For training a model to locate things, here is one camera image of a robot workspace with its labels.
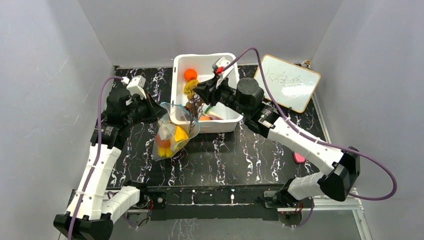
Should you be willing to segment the brown longan cluster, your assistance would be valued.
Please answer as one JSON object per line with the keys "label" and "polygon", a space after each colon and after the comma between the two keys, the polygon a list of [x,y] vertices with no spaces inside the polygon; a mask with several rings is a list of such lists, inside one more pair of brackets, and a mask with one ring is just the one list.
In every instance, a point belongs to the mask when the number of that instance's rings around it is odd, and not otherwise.
{"label": "brown longan cluster", "polygon": [[198,118],[202,115],[204,101],[202,98],[195,92],[191,92],[187,95],[188,102],[185,104],[184,108],[189,112],[189,133],[191,133],[195,124],[198,121]]}

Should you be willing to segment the white mushroom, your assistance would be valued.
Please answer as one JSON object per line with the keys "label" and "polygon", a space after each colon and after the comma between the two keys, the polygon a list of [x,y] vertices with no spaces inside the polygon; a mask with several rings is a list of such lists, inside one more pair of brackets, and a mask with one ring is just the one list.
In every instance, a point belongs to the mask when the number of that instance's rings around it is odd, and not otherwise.
{"label": "white mushroom", "polygon": [[170,140],[176,132],[176,126],[171,125],[161,125],[158,129],[157,135],[159,136],[159,139],[164,140]]}

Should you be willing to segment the clear zip top bag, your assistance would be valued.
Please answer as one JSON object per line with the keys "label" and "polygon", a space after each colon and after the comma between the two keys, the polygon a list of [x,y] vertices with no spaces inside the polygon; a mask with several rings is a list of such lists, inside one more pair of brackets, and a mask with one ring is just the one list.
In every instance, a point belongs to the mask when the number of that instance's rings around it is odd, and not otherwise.
{"label": "clear zip top bag", "polygon": [[152,158],[156,162],[172,158],[200,132],[198,119],[184,106],[168,102],[162,102],[160,106],[165,109],[165,115],[157,122],[153,142]]}

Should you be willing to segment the yellow bell pepper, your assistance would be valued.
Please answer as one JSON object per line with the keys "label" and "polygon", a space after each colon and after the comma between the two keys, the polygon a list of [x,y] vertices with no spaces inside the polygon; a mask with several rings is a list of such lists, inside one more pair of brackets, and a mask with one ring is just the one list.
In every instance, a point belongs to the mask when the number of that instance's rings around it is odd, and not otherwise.
{"label": "yellow bell pepper", "polygon": [[176,143],[179,143],[181,141],[185,141],[185,140],[188,140],[188,139],[189,139],[189,136],[185,132],[185,130],[181,126],[177,125],[175,127],[174,141]]}

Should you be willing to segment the small orange pumpkin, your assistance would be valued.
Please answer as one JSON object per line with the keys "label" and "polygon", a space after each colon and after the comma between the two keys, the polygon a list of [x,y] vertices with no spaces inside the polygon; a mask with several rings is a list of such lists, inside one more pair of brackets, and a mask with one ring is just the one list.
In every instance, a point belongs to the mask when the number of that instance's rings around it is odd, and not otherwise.
{"label": "small orange pumpkin", "polygon": [[171,146],[169,139],[161,139],[159,135],[155,136],[155,143],[160,148],[169,148]]}

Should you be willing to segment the yellow banana bunch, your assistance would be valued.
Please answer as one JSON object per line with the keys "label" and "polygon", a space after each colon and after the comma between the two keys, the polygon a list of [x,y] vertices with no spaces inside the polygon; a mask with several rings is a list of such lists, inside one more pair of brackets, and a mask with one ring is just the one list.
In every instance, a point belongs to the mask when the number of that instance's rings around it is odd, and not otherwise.
{"label": "yellow banana bunch", "polygon": [[159,146],[157,148],[157,154],[158,154],[158,156],[160,158],[167,159],[167,158],[173,157],[175,155],[175,151],[171,147],[162,147],[162,146]]}

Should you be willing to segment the yellow green starfruit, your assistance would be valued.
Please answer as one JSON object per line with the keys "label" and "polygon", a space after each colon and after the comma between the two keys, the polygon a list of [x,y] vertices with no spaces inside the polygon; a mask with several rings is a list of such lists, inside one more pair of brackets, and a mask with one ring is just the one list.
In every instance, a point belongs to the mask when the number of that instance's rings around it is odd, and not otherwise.
{"label": "yellow green starfruit", "polygon": [[185,93],[185,94],[190,94],[190,93],[192,93],[193,92],[193,89],[197,86],[199,84],[199,81],[197,80],[197,79],[192,79],[192,80],[190,80],[190,81],[188,81],[187,83],[186,83],[186,85],[184,86],[184,88],[183,88],[183,92]]}

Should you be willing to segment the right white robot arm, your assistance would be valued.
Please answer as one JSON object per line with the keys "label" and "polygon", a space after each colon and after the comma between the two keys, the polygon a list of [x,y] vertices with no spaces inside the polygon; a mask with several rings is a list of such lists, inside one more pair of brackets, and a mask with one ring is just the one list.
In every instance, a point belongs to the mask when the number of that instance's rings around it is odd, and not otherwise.
{"label": "right white robot arm", "polygon": [[254,133],[273,140],[300,154],[318,168],[318,172],[289,179],[280,191],[266,196],[269,208],[295,207],[301,200],[327,196],[332,200],[346,200],[360,174],[359,156],[353,147],[340,150],[327,146],[314,135],[303,131],[288,118],[264,101],[264,90],[250,77],[242,78],[236,88],[227,80],[217,86],[214,79],[199,83],[193,91],[208,105],[217,103],[244,117],[244,124]]}

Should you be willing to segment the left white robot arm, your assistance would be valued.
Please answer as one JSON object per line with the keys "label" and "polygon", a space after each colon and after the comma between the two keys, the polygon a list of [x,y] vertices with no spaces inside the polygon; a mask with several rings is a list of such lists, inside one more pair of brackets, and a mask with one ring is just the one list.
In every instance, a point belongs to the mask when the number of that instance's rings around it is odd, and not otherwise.
{"label": "left white robot arm", "polygon": [[155,123],[166,113],[149,93],[118,89],[109,94],[90,139],[80,184],[65,213],[57,214],[53,221],[62,235],[69,240],[108,240],[114,223],[130,207],[147,206],[150,198],[144,183],[130,181],[107,201],[104,195],[130,129]]}

